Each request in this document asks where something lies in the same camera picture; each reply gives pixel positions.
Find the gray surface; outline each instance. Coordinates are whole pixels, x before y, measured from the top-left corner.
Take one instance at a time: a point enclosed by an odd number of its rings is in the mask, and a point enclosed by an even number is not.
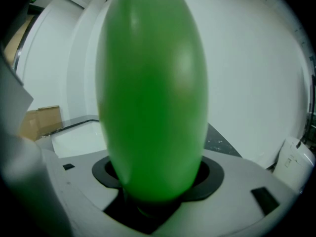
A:
[[[204,148],[226,155],[241,157],[236,149],[210,124],[208,124]]]
[[[0,55],[0,130],[18,134],[33,98]]]
[[[93,177],[92,165],[107,155],[106,151],[60,159],[62,164],[71,163],[75,168],[66,171],[69,181],[99,209],[105,208],[115,197],[112,189],[99,184]],[[217,161],[224,169],[221,187],[203,201],[184,202],[179,209],[152,235],[154,236],[222,236],[238,233],[252,226],[252,233],[272,226],[282,215],[294,193],[270,172],[259,165],[239,158],[204,150],[204,155]],[[266,187],[280,206],[264,217],[250,190]]]
[[[54,146],[53,146],[53,143],[51,142],[51,137],[50,135],[49,136],[45,136],[45,137],[41,137],[39,140],[37,140],[35,142],[40,148],[43,148],[43,149],[47,149],[47,150],[50,150],[50,151],[55,151],[54,150]]]
[[[66,171],[67,177],[100,210],[103,210],[110,204],[118,194],[118,190],[103,186],[92,175],[94,163],[107,155],[107,151],[104,150],[82,156],[59,159],[62,165],[71,163],[75,166]]]
[[[26,211],[22,215],[27,215],[28,222],[42,226],[49,236],[70,236],[69,218],[54,192],[41,149],[26,138],[5,133],[1,136],[9,145],[0,154],[1,178],[10,189],[10,196],[17,199],[6,200],[4,196],[2,202],[15,214],[20,213],[23,205]]]

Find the green balloon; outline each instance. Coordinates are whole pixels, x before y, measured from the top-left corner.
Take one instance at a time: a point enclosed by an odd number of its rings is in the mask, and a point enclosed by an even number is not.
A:
[[[184,0],[112,0],[99,41],[97,100],[110,159],[143,202],[179,197],[207,131],[207,72]]]

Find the white curved wall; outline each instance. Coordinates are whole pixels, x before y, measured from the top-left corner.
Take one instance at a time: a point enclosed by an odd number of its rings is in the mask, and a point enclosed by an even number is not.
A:
[[[246,159],[273,163],[305,125],[307,64],[278,16],[259,0],[186,0],[208,66],[208,121]]]
[[[17,74],[34,98],[29,110],[60,105],[62,119],[69,119],[62,103],[62,84],[69,42],[82,11],[82,7],[69,0],[53,0],[28,34]]]
[[[97,61],[97,49],[99,48],[100,34],[105,16],[107,14],[110,2],[103,4],[102,9],[95,21],[90,36],[84,69],[84,97],[86,102],[86,110],[89,115],[99,115],[96,93],[95,93],[95,68]]]
[[[70,52],[67,62],[67,81],[64,85],[63,98],[67,98],[69,117],[71,119],[85,116],[87,114],[87,104],[85,102],[85,62],[87,57],[87,47],[105,0],[92,0],[80,16],[76,27],[72,33]]]

